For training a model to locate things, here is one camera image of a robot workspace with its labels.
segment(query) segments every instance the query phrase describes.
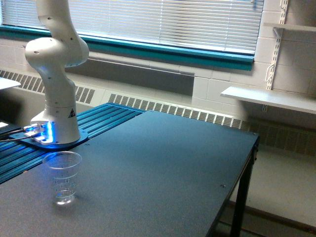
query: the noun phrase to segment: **window sill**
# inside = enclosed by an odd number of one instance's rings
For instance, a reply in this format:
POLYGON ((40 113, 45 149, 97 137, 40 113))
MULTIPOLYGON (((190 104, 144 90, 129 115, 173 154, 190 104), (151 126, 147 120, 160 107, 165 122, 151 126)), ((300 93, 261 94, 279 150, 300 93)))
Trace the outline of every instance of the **window sill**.
MULTIPOLYGON (((47 36, 50 36, 50 32, 47 30, 0 26, 0 37, 33 40, 47 36)), ((251 71, 254 60, 254 56, 249 55, 178 48, 85 35, 80 35, 80 37, 86 41, 90 50, 130 57, 141 57, 149 60, 159 60, 173 64, 184 64, 196 67, 215 66, 251 71)))

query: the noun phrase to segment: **shelf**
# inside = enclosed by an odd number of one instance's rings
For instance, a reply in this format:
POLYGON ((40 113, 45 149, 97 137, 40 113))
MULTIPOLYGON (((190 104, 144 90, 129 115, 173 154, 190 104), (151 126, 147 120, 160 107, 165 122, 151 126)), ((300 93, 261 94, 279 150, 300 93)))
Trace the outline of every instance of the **shelf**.
POLYGON ((14 80, 0 78, 0 90, 20 86, 21 84, 14 80))
POLYGON ((262 105, 316 114, 316 98, 289 92, 231 86, 221 96, 262 105))
POLYGON ((308 31, 316 32, 316 27, 312 26, 298 26, 298 25, 289 25, 289 24, 275 24, 275 23, 264 23, 264 26, 271 26, 279 29, 286 29, 289 31, 308 31))

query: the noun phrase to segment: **window blinds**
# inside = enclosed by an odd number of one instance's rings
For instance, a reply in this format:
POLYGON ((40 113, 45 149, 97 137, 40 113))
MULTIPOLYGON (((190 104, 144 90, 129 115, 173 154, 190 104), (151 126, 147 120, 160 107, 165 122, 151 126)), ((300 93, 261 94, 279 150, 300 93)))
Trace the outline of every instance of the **window blinds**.
MULTIPOLYGON (((69 0, 69 5, 83 35, 254 54, 263 1, 69 0)), ((35 1, 1 3, 3 24, 44 28, 35 1)))

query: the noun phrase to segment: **white robotic arm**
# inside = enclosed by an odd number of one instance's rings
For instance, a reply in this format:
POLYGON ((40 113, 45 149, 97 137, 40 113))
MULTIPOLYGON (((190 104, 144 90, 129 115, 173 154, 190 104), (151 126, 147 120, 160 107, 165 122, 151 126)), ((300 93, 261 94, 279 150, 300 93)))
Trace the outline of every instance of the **white robotic arm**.
POLYGON ((40 38, 26 45, 25 56, 40 74, 45 87, 45 109, 31 123, 45 124, 42 144, 67 144, 80 138, 75 84, 66 77, 65 68, 88 59, 87 44, 78 36, 71 22, 68 0, 37 0, 39 20, 52 38, 40 38))

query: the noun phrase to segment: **heating vent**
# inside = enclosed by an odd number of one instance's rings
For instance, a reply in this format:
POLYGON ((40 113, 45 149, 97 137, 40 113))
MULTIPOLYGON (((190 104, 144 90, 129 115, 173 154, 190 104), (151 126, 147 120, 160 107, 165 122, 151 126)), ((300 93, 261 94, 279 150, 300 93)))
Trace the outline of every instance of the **heating vent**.
POLYGON ((263 122, 248 122, 229 115, 198 110, 165 102, 122 96, 114 93, 110 95, 108 102, 128 105, 142 110, 159 111, 191 119, 198 119, 205 122, 216 123, 231 128, 256 132, 260 134, 260 144, 300 154, 316 156, 315 132, 302 131, 285 126, 273 126, 263 122))
MULTIPOLYGON (((0 70, 0 78, 10 79, 21 83, 19 88, 45 94, 44 84, 41 78, 23 75, 14 72, 0 70)), ((95 90, 82 86, 76 86, 76 101, 90 104, 95 90)))

